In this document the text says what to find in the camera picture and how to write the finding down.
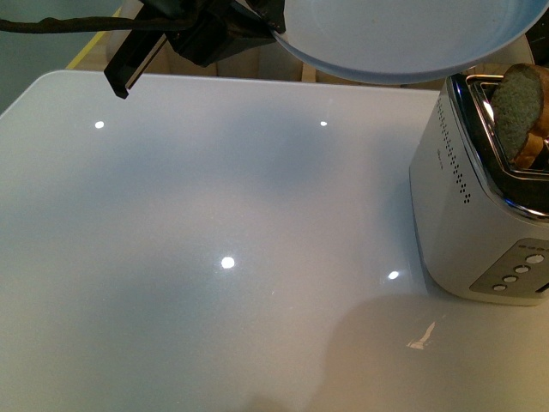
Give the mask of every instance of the plate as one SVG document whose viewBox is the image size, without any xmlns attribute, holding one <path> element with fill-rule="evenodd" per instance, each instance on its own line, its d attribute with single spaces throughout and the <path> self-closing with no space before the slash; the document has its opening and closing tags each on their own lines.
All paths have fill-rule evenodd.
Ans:
<svg viewBox="0 0 549 412">
<path fill-rule="evenodd" d="M 286 0 L 278 41 L 304 62 L 358 82 L 455 74 L 532 27 L 545 0 Z"/>
</svg>

